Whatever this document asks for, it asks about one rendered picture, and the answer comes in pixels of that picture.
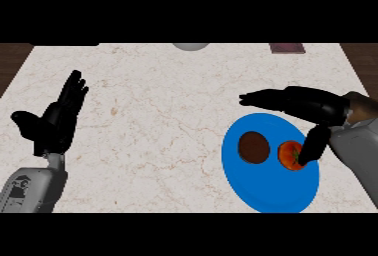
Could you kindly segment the red tomato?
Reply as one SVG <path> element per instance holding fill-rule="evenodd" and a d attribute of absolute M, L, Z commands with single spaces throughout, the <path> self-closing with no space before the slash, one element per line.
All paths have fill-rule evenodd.
<path fill-rule="evenodd" d="M 298 171 L 304 166 L 298 163 L 302 145 L 296 141 L 285 141 L 277 148 L 277 160 L 289 171 Z"/>

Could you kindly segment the brown chocolate cupcake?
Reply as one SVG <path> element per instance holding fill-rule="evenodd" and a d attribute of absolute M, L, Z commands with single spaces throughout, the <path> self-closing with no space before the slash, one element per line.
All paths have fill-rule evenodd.
<path fill-rule="evenodd" d="M 239 138 L 237 152 L 242 160 L 251 164 L 261 164 L 270 154 L 270 146 L 264 136 L 257 132 L 246 132 Z"/>

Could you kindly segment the maroon rectangular block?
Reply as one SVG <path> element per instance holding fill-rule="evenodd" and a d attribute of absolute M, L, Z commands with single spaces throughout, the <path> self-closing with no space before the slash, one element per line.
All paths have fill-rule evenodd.
<path fill-rule="evenodd" d="M 305 49 L 301 43 L 270 43 L 273 54 L 304 54 Z"/>

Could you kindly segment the blue round plate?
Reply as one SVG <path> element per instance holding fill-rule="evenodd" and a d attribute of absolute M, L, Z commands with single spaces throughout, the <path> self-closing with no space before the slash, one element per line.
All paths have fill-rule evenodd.
<path fill-rule="evenodd" d="M 267 140 L 268 155 L 261 163 L 248 163 L 239 155 L 239 139 L 246 132 L 257 132 Z M 302 143 L 302 133 L 285 119 L 264 113 L 240 117 L 224 135 L 224 175 L 239 198 L 258 212 L 301 212 L 316 196 L 317 162 L 311 161 L 298 171 L 286 169 L 277 158 L 279 146 L 286 141 Z"/>

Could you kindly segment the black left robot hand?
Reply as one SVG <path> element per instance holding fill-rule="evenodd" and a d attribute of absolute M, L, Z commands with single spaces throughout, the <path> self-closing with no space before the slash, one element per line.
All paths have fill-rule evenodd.
<path fill-rule="evenodd" d="M 34 142 L 34 155 L 63 155 L 74 139 L 78 113 L 88 87 L 81 72 L 74 70 L 62 87 L 57 100 L 47 106 L 43 116 L 14 111 L 10 119 L 17 125 L 20 136 Z"/>

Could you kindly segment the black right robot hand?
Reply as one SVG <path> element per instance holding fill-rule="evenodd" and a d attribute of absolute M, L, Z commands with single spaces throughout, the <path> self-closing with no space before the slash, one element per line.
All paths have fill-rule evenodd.
<path fill-rule="evenodd" d="M 298 155 L 298 164 L 304 166 L 320 158 L 330 138 L 330 127 L 341 126 L 347 120 L 350 100 L 320 89 L 288 86 L 285 89 L 263 89 L 240 94 L 239 104 L 285 114 L 311 122 Z"/>

